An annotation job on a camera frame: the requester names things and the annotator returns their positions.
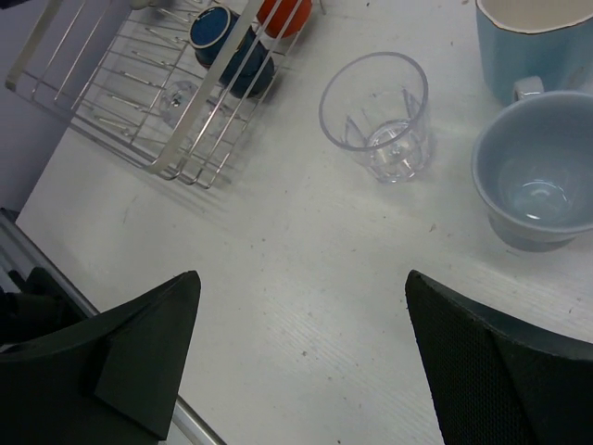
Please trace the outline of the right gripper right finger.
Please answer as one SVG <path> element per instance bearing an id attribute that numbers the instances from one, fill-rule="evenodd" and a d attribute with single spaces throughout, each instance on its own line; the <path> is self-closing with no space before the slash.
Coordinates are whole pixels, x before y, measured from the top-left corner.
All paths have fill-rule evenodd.
<path id="1" fill-rule="evenodd" d="M 415 270 L 405 295 L 445 443 L 591 443 L 591 344 Z"/>

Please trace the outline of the white upside-down cup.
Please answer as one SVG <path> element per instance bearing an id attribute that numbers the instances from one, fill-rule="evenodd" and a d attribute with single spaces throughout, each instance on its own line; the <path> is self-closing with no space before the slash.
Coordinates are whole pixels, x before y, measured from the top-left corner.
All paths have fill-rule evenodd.
<path id="1" fill-rule="evenodd" d="M 513 248 L 550 251 L 591 232 L 591 95 L 549 92 L 504 108 L 474 143 L 472 177 Z"/>

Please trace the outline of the light blue mug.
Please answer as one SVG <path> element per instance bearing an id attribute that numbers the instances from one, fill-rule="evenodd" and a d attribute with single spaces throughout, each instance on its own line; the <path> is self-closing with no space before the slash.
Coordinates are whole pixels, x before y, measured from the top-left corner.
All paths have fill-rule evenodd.
<path id="1" fill-rule="evenodd" d="M 544 89 L 573 90 L 592 76 L 588 0 L 477 1 L 482 71 L 492 95 L 512 101 L 514 84 L 537 76 Z"/>

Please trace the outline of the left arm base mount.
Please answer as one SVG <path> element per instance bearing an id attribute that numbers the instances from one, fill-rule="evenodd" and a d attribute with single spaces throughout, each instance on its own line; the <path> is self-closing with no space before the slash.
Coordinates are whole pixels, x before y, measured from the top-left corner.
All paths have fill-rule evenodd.
<path id="1" fill-rule="evenodd" d="M 16 290 L 1 287 L 1 347 L 12 348 L 74 325 L 87 315 L 44 268 L 27 277 L 9 270 L 6 278 Z"/>

